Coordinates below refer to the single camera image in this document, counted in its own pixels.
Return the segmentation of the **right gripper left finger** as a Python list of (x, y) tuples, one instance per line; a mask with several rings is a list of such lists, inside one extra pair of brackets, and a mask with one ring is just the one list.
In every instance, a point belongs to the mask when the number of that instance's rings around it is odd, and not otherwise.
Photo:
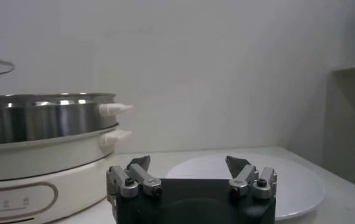
[(132, 159), (125, 169), (121, 166), (111, 166), (106, 172), (107, 200), (113, 201), (118, 195), (124, 198), (135, 198), (142, 192), (153, 198), (161, 197), (163, 187), (161, 180), (151, 176), (149, 155)]

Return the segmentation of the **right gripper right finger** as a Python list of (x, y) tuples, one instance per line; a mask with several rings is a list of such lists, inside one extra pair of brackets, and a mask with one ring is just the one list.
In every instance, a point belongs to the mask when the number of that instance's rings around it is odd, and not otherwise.
[(277, 192), (277, 173), (271, 167), (262, 172), (246, 159), (226, 156), (225, 162), (232, 179), (228, 181), (230, 197), (240, 198), (252, 194), (254, 198), (274, 198)]

